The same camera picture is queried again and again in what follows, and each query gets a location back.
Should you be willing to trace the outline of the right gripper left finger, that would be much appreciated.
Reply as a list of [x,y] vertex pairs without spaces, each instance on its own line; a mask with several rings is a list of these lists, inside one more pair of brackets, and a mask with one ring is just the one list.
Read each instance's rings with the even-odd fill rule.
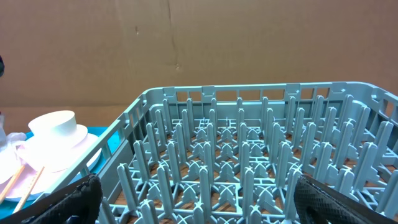
[[6,218],[7,223],[94,223],[103,199],[100,178],[86,177]]

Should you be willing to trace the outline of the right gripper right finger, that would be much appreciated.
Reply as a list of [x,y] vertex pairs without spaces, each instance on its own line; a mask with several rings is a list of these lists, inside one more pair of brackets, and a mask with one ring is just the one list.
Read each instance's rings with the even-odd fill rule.
[[301,224],[397,224],[307,175],[297,179],[294,204]]

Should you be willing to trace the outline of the wooden chopstick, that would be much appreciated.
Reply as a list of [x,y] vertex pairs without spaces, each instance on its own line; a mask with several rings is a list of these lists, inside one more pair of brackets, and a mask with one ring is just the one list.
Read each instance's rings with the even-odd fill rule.
[[43,167],[41,167],[41,169],[39,171],[36,172],[35,176],[31,180],[27,190],[24,192],[23,196],[21,197],[21,199],[19,200],[18,204],[16,205],[13,213],[16,213],[16,212],[22,210],[24,204],[26,203],[27,199],[31,195],[31,192],[32,192],[33,188],[35,187],[38,179],[40,178],[44,168],[45,167],[43,166]]
[[7,185],[1,192],[0,203],[2,203],[4,199],[7,197],[9,191],[13,188],[13,186],[15,185],[16,181],[18,180],[24,169],[25,165],[21,165],[20,168],[18,168],[17,172],[11,177],[10,181],[7,183]]

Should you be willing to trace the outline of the white napkin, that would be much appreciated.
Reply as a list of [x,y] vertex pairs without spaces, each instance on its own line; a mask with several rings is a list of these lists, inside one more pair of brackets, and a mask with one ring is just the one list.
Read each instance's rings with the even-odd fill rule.
[[4,122],[5,116],[1,114],[1,154],[14,151],[16,146],[21,145],[27,139],[25,133],[6,134]]

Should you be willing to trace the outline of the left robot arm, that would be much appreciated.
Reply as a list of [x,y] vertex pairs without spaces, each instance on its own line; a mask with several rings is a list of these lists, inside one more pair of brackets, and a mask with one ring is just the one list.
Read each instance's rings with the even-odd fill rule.
[[0,77],[4,75],[5,65],[2,57],[0,56]]

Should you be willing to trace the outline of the grey dishwasher rack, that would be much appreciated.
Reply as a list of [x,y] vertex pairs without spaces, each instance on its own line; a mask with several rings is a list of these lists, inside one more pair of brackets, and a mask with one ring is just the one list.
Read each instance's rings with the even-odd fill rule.
[[298,176],[397,217],[397,97],[363,82],[144,91],[47,191],[98,171],[98,223],[297,223]]

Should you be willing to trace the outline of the pink plate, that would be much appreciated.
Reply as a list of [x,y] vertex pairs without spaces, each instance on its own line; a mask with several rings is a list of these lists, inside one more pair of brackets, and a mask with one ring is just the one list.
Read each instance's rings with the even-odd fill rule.
[[56,183],[60,176],[71,167],[71,165],[74,164],[97,139],[98,137],[94,134],[87,134],[84,140],[73,148],[59,150],[56,147],[51,151],[37,151],[25,145],[20,146],[17,150],[17,155],[25,164],[25,169],[5,199],[10,200],[16,197],[20,197],[21,199],[36,172],[44,166],[45,168],[31,194],[43,193]]

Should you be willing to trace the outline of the pink bowl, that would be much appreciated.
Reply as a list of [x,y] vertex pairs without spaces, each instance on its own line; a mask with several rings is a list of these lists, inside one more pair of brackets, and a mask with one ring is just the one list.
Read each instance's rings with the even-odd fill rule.
[[33,136],[17,150],[18,156],[33,169],[48,172],[69,168],[97,140],[80,124],[34,129]]

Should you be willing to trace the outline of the teal serving tray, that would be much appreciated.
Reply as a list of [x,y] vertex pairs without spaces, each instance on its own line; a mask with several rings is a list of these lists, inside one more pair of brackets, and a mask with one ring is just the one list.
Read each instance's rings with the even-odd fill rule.
[[[106,131],[107,127],[88,127],[88,133],[89,134],[94,134],[95,136],[99,137],[101,136],[105,131]],[[120,140],[119,140],[119,134],[116,131],[109,139],[108,139],[108,146],[110,148],[111,152],[114,152],[117,148],[117,146],[119,145]],[[96,160],[93,160],[94,157],[92,157],[90,159],[90,161],[87,163],[88,164],[88,168],[91,172],[93,173],[98,173],[100,171],[100,169],[104,166],[105,163],[105,158],[103,157],[101,151],[99,151],[99,153],[96,154]],[[39,197],[41,195],[41,193],[37,193],[37,194],[31,194],[30,197],[28,198],[28,200],[26,201],[24,208],[30,206],[32,203],[35,202],[36,198]],[[3,203],[1,204],[1,219],[8,217],[9,215],[12,214],[12,212],[14,211],[16,205],[18,204],[20,200],[20,197],[16,197],[16,198],[11,198],[10,200],[5,200],[3,201]]]

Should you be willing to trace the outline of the cream cup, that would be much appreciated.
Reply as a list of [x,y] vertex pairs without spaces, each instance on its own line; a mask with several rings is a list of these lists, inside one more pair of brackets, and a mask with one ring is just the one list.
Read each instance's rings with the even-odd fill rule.
[[28,123],[35,137],[56,139],[72,136],[77,132],[75,113],[70,110],[54,111],[34,118]]

